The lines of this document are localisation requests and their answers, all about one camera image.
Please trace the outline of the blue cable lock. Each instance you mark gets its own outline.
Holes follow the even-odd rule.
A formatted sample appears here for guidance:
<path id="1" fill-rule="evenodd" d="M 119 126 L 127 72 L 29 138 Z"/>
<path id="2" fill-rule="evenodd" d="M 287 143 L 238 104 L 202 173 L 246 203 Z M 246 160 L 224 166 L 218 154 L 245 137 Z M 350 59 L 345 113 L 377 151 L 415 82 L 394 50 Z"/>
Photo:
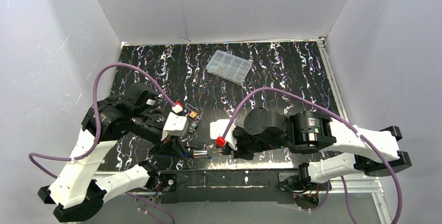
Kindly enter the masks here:
<path id="1" fill-rule="evenodd" d="M 208 154 L 207 150 L 189 150 L 188 152 L 184 153 L 184 157 L 191 158 L 191 159 L 210 159 L 211 156 Z"/>

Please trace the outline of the small brass padlock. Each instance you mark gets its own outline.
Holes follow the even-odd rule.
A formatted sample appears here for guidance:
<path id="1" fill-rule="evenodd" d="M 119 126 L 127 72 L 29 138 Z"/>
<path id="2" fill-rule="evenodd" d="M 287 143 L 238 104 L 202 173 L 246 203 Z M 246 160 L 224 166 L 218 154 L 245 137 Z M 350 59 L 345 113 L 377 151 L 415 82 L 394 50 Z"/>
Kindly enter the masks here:
<path id="1" fill-rule="evenodd" d="M 185 108 L 189 111 L 190 118 L 195 119 L 197 117 L 197 115 L 198 115 L 197 109 L 194 106 L 186 103 Z"/>

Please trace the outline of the black cable padlock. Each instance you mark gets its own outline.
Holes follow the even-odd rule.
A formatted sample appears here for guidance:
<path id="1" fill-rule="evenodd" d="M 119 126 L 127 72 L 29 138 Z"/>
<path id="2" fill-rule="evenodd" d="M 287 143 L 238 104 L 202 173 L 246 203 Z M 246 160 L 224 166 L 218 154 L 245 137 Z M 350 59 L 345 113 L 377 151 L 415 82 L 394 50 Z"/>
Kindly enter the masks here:
<path id="1" fill-rule="evenodd" d="M 185 145 L 184 147 L 196 149 L 196 150 L 203 150 L 203 149 L 206 149 L 206 144 L 204 142 L 196 142 L 194 144 Z"/>

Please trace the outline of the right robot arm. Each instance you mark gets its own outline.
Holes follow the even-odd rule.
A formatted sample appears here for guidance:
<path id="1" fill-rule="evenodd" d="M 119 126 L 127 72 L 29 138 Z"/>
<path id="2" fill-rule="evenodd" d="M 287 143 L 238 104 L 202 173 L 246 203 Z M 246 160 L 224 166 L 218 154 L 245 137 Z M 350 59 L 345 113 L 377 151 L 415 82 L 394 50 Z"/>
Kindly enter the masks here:
<path id="1" fill-rule="evenodd" d="M 227 134 L 217 134 L 211 126 L 211 136 L 222 153 L 233 158 L 252 160 L 256 153 L 279 148 L 303 155 L 338 151 L 338 156 L 300 164 L 298 174 L 286 179 L 287 184 L 302 188 L 353 173 L 386 177 L 412 166 L 409 154 L 399 149 L 402 135 L 396 126 L 373 131 L 351 128 L 312 111 L 284 116 L 264 108 L 251 110 L 241 127 L 229 120 L 218 124 Z"/>

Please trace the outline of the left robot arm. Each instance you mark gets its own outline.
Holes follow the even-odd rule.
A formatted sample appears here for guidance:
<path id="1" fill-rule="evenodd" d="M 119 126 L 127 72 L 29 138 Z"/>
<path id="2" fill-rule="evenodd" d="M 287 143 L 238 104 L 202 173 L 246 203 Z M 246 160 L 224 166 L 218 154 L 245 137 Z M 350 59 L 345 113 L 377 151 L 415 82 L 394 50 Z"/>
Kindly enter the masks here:
<path id="1" fill-rule="evenodd" d="M 89 220 L 121 194 L 159 188 L 159 169 L 147 160 L 106 178 L 95 178 L 107 153 L 129 133 L 157 147 L 187 133 L 189 122 L 181 107 L 165 115 L 158 110 L 159 99 L 155 89 L 136 83 L 124 94 L 109 96 L 88 110 L 70 160 L 52 184 L 38 191 L 44 203 L 55 205 L 53 214 L 59 222 Z"/>

